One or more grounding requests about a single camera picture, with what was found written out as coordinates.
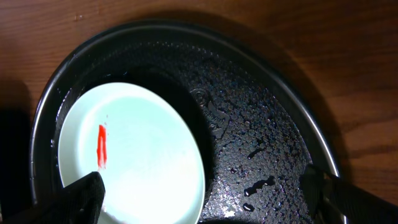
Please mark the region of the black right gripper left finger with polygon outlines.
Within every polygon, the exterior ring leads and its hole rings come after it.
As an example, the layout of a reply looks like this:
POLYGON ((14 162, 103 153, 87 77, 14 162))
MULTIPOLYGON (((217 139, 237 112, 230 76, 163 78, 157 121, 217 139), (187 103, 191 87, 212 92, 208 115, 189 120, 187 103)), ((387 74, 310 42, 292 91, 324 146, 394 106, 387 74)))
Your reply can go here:
POLYGON ((91 172, 35 207, 6 218, 4 224, 97 224, 105 195, 99 172, 91 172))

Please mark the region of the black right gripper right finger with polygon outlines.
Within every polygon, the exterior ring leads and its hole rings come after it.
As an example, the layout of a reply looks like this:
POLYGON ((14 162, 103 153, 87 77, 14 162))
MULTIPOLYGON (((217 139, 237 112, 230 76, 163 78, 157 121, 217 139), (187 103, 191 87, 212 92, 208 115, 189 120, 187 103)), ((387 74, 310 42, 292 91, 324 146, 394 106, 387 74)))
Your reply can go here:
POLYGON ((299 178, 315 223, 397 223, 397 206, 310 164, 299 178))

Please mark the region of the light green plate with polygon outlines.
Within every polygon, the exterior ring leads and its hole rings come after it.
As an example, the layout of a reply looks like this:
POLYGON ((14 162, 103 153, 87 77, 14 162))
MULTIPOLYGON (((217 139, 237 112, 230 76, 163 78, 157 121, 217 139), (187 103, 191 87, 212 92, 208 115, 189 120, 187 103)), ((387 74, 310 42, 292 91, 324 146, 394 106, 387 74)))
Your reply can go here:
POLYGON ((130 83, 92 88, 74 102, 58 140, 68 186, 100 173, 100 223, 196 223, 205 195, 198 145, 159 95, 130 83))

